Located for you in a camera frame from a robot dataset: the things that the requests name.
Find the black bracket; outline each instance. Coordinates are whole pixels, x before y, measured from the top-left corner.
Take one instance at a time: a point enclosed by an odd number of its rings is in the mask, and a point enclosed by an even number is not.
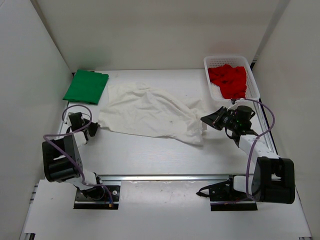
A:
[[[70,120],[71,126],[67,129],[66,133],[69,133],[70,130],[74,132],[89,123],[89,120],[85,119],[81,112],[69,113],[68,118]],[[87,141],[89,140],[89,137],[94,137],[96,135],[98,127],[98,123],[91,122],[87,128],[82,130]]]
[[[273,174],[280,179],[272,178]],[[258,157],[252,193],[258,202],[292,204],[295,201],[295,167],[291,159]]]
[[[52,140],[59,148],[65,151],[82,170],[83,165],[78,151],[74,135]],[[64,182],[68,179],[79,178],[80,173],[66,156],[59,158],[62,154],[48,142],[42,143],[42,156],[44,175],[49,182]]]
[[[96,210],[118,210],[120,199],[120,185],[106,185],[110,190],[113,200],[113,207],[109,206],[109,195],[104,194],[100,199],[84,196],[79,189],[77,189],[73,209],[96,209]]]
[[[202,187],[196,194],[200,197],[210,198],[211,211],[256,211],[257,204],[247,199],[244,192],[234,190],[234,176],[226,181]]]

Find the white table surface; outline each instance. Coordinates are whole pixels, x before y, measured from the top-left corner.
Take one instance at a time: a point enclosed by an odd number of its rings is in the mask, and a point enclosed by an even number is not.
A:
[[[191,70],[114,70],[97,71],[109,74],[109,80],[98,105],[87,105],[98,120],[100,109],[108,103],[109,85],[142,82],[161,88],[175,97],[201,98],[208,114],[222,104],[214,103],[210,96],[204,69]],[[84,112],[81,107],[71,112]],[[257,116],[252,128],[261,133]],[[84,167],[99,175],[200,175],[244,174],[248,157],[224,131],[211,127],[203,134],[204,145],[196,146],[171,138],[153,138],[111,132],[100,128],[88,144],[79,148]]]
[[[201,97],[208,113],[213,104],[204,70],[106,71],[108,85],[141,81],[178,98]],[[93,120],[108,103],[107,90]],[[258,119],[253,128],[260,132]],[[127,135],[99,129],[80,148],[84,166],[98,174],[232,174],[244,173],[247,156],[224,131],[209,128],[204,146],[169,138]],[[293,204],[258,203],[258,211],[211,212],[209,199],[195,193],[207,181],[122,181],[118,210],[73,209],[76,189],[69,183],[41,180],[31,204],[24,233],[35,240],[291,240],[310,237],[296,194]]]
[[[298,240],[310,237],[299,198],[258,211],[210,211],[206,181],[122,181],[118,210],[73,209],[76,188],[41,180],[25,233],[34,240]]]

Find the white cloth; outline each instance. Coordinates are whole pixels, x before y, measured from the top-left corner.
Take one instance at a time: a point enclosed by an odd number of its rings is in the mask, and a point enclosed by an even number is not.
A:
[[[169,137],[203,144],[205,115],[201,99],[178,100],[168,92],[144,83],[108,86],[109,103],[100,110],[98,123],[113,132]]]

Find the white plastic basket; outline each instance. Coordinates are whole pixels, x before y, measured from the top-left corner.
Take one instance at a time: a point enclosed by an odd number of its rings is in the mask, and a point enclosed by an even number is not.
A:
[[[230,99],[225,99],[220,91],[220,87],[211,83],[208,73],[208,68],[217,68],[221,67],[225,64],[229,64],[231,67],[244,67],[246,72],[246,91],[245,91],[245,98],[247,99],[254,99],[259,100],[260,93],[250,69],[249,63],[244,56],[237,56],[237,55],[215,55],[215,56],[206,56],[204,58],[204,68],[206,79],[208,81],[208,86],[210,90],[210,95],[213,100],[217,102],[230,102]]]

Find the folded green towel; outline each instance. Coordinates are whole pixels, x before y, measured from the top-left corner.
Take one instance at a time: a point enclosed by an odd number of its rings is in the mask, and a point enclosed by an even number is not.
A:
[[[108,78],[108,74],[78,69],[63,100],[98,104]]]

